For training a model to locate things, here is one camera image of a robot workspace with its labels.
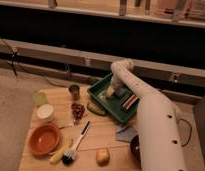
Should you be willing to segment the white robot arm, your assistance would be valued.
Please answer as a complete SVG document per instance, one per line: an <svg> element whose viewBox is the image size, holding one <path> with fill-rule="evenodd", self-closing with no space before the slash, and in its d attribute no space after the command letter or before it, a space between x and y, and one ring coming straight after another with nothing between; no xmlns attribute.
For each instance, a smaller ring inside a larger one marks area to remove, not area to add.
<svg viewBox="0 0 205 171"><path fill-rule="evenodd" d="M110 85L125 84L139 99L137 128L142 171L188 171L176 116L180 109L167 96L132 73L131 59L111 64Z"/></svg>

